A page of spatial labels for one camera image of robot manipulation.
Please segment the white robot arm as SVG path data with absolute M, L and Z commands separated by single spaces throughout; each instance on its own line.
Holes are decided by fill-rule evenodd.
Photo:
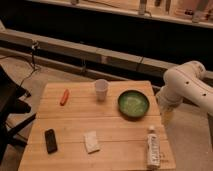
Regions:
M 213 149 L 213 87 L 204 83 L 206 69 L 199 61 L 189 61 L 169 68 L 163 75 L 164 85 L 156 94 L 162 116 L 167 125 L 172 119 L 172 111 L 183 99 L 188 99 L 207 113 L 211 146 Z

